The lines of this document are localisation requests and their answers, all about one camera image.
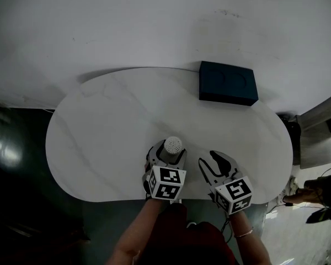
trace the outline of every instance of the dark floor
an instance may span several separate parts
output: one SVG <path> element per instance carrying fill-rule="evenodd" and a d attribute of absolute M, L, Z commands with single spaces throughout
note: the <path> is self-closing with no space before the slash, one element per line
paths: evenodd
<path fill-rule="evenodd" d="M 0 168 L 16 178 L 25 191 L 32 193 L 32 199 L 22 202 L 25 205 L 32 204 L 32 213 L 35 211 L 32 201 L 42 197 L 41 200 L 45 199 L 66 219 L 81 221 L 91 242 L 79 247 L 77 259 L 81 264 L 104 264 L 119 236 L 140 211 L 144 201 L 90 203 L 65 193 L 53 179 L 45 156 L 45 136 L 51 115 L 40 109 L 0 108 Z M 219 229 L 225 221 L 223 212 L 209 200 L 183 200 L 183 204 L 188 208 L 189 220 L 208 221 Z M 252 205 L 245 210 L 259 235 L 266 211 L 266 204 Z M 40 219 L 51 217 L 41 215 Z M 224 233 L 226 239 L 230 234 L 227 226 Z M 241 263 L 235 238 L 228 244 Z"/>

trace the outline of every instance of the floor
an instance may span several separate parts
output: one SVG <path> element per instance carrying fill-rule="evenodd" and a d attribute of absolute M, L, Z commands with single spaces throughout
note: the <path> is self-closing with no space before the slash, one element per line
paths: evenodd
<path fill-rule="evenodd" d="M 28 185 L 33 196 L 42 195 L 59 213 L 83 223 L 91 242 L 79 247 L 75 264 L 102 265 L 144 201 L 89 203 L 65 193 L 53 179 L 46 162 L 45 135 L 50 117 L 51 113 L 38 109 L 0 109 L 0 168 Z M 24 203 L 30 203 L 32 211 L 35 210 L 36 201 Z M 183 200 L 183 204 L 188 208 L 189 220 L 208 221 L 219 229 L 225 221 L 223 212 L 209 200 Z M 254 231 L 261 235 L 267 204 L 252 205 L 245 212 Z M 229 226 L 224 235 L 229 239 Z M 242 264 L 235 238 L 228 244 Z"/>
<path fill-rule="evenodd" d="M 321 176 L 331 164 L 300 170 L 294 166 L 292 173 L 297 177 L 299 186 L 304 181 Z M 268 211 L 275 202 L 270 202 Z M 298 206 L 275 208 L 266 215 L 262 241 L 267 247 L 273 265 L 320 265 L 331 254 L 331 221 L 305 224 L 307 218 L 319 204 L 302 203 Z"/>

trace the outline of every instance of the black and white marker cube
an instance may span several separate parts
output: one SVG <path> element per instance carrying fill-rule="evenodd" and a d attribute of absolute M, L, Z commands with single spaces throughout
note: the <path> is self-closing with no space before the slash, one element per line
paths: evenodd
<path fill-rule="evenodd" d="M 150 174 L 152 198 L 176 200 L 185 182 L 185 170 L 153 166 Z"/>
<path fill-rule="evenodd" d="M 248 177 L 219 185 L 215 190 L 216 203 L 229 215 L 251 205 L 253 187 Z"/>

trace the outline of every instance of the white cylindrical object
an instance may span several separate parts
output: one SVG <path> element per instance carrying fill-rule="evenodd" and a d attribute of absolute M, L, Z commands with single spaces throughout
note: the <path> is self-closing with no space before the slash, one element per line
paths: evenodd
<path fill-rule="evenodd" d="M 183 143 L 176 136 L 170 136 L 164 142 L 164 149 L 171 155 L 179 153 L 182 147 Z"/>

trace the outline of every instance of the white wall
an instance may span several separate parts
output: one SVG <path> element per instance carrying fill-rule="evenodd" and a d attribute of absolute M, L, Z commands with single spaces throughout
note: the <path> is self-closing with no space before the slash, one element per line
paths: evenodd
<path fill-rule="evenodd" d="M 301 114 L 331 96 L 331 0 L 0 0 L 0 100 L 56 107 L 128 67 L 252 68 L 259 97 Z"/>

